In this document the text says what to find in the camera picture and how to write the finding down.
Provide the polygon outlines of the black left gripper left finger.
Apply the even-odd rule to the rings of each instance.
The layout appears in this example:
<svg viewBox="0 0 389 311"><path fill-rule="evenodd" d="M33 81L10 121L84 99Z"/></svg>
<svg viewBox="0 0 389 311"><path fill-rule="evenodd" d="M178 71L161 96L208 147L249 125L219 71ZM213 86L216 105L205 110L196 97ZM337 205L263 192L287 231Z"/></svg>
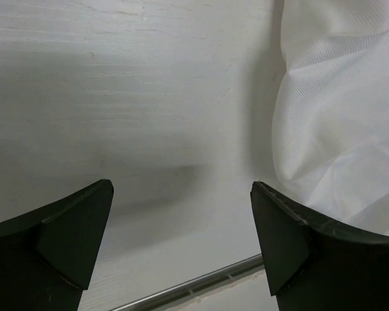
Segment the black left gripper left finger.
<svg viewBox="0 0 389 311"><path fill-rule="evenodd" d="M102 179L1 222L0 310L77 310L112 200L112 182Z"/></svg>

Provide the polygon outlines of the white pleated skirt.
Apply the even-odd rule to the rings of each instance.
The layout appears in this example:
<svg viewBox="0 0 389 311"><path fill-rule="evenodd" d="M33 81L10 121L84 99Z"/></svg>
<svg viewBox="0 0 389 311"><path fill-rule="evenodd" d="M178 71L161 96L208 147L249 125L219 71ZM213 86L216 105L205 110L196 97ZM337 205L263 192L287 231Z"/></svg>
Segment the white pleated skirt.
<svg viewBox="0 0 389 311"><path fill-rule="evenodd" d="M286 1L272 123L289 197L389 236L389 1Z"/></svg>

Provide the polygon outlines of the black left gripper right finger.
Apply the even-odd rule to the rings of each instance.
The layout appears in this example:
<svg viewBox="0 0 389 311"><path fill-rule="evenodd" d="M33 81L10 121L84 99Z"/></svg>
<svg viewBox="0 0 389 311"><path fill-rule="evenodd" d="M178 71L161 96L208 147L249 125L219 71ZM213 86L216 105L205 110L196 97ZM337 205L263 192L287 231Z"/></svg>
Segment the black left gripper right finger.
<svg viewBox="0 0 389 311"><path fill-rule="evenodd" d="M261 181L250 197L280 310L389 310L389 236L339 222Z"/></svg>

